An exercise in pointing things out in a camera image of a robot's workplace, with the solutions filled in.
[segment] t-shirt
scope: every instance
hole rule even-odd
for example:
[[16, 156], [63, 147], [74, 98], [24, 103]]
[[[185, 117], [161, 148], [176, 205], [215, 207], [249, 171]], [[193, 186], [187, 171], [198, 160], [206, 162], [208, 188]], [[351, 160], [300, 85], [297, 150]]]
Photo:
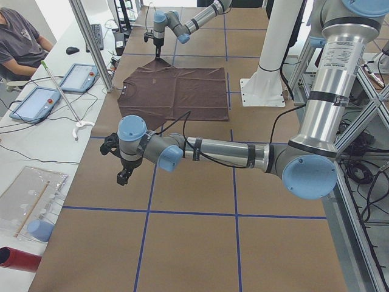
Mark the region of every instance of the t-shirt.
[[[7, 24], [0, 24], [0, 64], [13, 58], [20, 65], [37, 68], [47, 53], [36, 42], [39, 32], [18, 12], [1, 8], [0, 13]], [[0, 75], [7, 80], [28, 80], [0, 65]]]

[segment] keyboard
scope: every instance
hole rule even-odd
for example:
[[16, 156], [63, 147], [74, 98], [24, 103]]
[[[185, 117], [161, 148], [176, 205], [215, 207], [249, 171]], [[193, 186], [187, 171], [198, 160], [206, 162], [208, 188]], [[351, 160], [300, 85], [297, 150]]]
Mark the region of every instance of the keyboard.
[[[97, 24], [91, 24], [91, 29], [93, 32], [93, 36], [96, 39], [98, 48], [100, 50], [104, 49], [104, 39], [103, 39], [103, 30], [102, 30], [102, 25], [100, 23]], [[88, 45], [86, 44], [86, 52], [89, 53], [90, 50], [88, 48]]]

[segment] black mouse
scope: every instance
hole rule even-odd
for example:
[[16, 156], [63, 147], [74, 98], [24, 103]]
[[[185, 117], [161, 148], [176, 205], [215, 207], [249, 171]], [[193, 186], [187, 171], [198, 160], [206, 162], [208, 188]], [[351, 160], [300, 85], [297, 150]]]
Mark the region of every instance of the black mouse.
[[77, 53], [77, 52], [79, 52], [79, 51], [80, 51], [80, 49], [77, 48], [77, 47], [68, 47], [68, 48], [66, 49], [66, 53], [67, 53], [68, 55], [72, 55], [72, 54]]

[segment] table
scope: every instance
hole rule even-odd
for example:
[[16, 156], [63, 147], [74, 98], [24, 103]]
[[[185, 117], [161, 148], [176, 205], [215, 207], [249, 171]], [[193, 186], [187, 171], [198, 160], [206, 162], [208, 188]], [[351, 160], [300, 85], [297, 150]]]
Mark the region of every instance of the table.
[[[105, 49], [102, 51], [103, 59], [106, 64], [111, 60], [110, 52], [114, 50], [114, 36], [112, 32], [104, 28], [104, 24], [112, 16], [107, 8], [106, 12], [98, 12], [91, 15], [91, 23], [101, 23], [103, 26], [103, 33], [105, 35]], [[75, 46], [80, 51], [73, 55], [66, 55], [66, 48]], [[81, 32], [74, 21], [60, 40], [55, 44], [52, 51], [46, 58], [46, 63], [50, 67], [53, 75], [64, 76], [67, 70], [73, 63], [93, 64], [90, 54], [85, 51], [85, 42]], [[47, 77], [47, 72], [44, 68], [39, 67], [32, 79]], [[40, 86], [55, 88], [51, 80], [37, 81]], [[18, 96], [17, 100], [22, 100], [36, 85], [28, 84]], [[86, 114], [85, 119], [95, 122], [102, 107], [106, 91], [101, 79], [98, 79], [96, 84], [89, 90], [93, 95], [85, 94], [73, 103], [76, 112], [82, 116]], [[80, 95], [66, 94], [70, 101], [74, 101]], [[50, 115], [51, 119], [59, 117], [74, 118], [65, 106], [65, 102], [61, 100]], [[9, 125], [16, 125], [19, 122], [9, 118], [9, 112], [0, 120], [0, 127]], [[28, 128], [26, 130], [3, 133], [5, 131], [17, 130], [25, 128], [26, 125], [16, 125], [14, 127], [0, 128], [0, 145], [9, 149], [17, 150], [31, 158], [38, 158], [40, 160], [56, 160], [56, 161], [74, 161], [80, 162], [80, 159], [85, 150], [86, 144], [92, 130], [92, 127], [84, 127], [78, 132], [79, 139], [75, 142], [72, 137], [72, 129], [75, 123], [67, 120], [45, 120], [37, 126]], [[67, 183], [64, 185], [63, 194], [67, 194], [68, 189], [72, 183], [75, 172], [77, 171], [77, 164], [57, 164], [57, 163], [42, 163], [38, 161], [31, 161], [23, 158], [17, 153], [9, 152], [0, 148], [0, 194], [12, 183], [24, 166], [39, 167], [42, 169], [62, 172], [69, 175]], [[10, 238], [0, 232], [0, 241], [3, 246], [11, 246], [34, 254], [43, 254], [46, 244], [26, 242], [23, 240], [16, 240]], [[14, 271], [11, 269], [0, 270], [0, 281], [3, 283], [4, 291], [27, 291], [34, 274], [27, 272]]]
[[[183, 21], [199, 11], [175, 10]], [[258, 66], [266, 27], [264, 10], [233, 9], [186, 45], [167, 31], [164, 60], [226, 69], [230, 121], [189, 122], [188, 135], [269, 140], [285, 109], [243, 108], [239, 93], [239, 79]], [[118, 88], [154, 58], [143, 32], [131, 34], [114, 79]], [[191, 161], [167, 173], [144, 162], [127, 186], [117, 185], [119, 160], [98, 148], [117, 129], [119, 94], [105, 98], [30, 292], [347, 291], [321, 202], [294, 197], [274, 176]], [[296, 115], [285, 116], [274, 141], [285, 143], [297, 131]]]

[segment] small robot arm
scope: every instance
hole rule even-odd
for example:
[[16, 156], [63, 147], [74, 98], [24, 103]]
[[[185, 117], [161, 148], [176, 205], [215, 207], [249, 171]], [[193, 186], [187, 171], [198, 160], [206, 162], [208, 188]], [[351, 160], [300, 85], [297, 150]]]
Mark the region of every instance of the small robot arm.
[[151, 32], [144, 35], [145, 42], [149, 38], [153, 39], [156, 47], [156, 58], [160, 57], [161, 48], [165, 42], [165, 28], [169, 27], [180, 43], [185, 44], [190, 40], [190, 35], [199, 30], [204, 24], [215, 18], [219, 14], [225, 13], [230, 7], [232, 0], [214, 0], [211, 5], [198, 13], [185, 24], [181, 24], [177, 11], [162, 12], [156, 11], [154, 14], [154, 27]]
[[[117, 134], [106, 138], [109, 143], [103, 144], [101, 151], [121, 158], [124, 169], [118, 177], [123, 172], [131, 175], [142, 158], [168, 171], [173, 171], [182, 158], [214, 160], [240, 168], [261, 169], [279, 176], [284, 186], [300, 198], [321, 198], [337, 182], [334, 141], [362, 54], [367, 43], [379, 35], [388, 12], [387, 0], [315, 1], [311, 38], [325, 45], [299, 132], [287, 145], [242, 144], [180, 134], [160, 137], [147, 130], [140, 117], [127, 116], [119, 123]], [[178, 37], [187, 32], [182, 27], [176, 31]]]

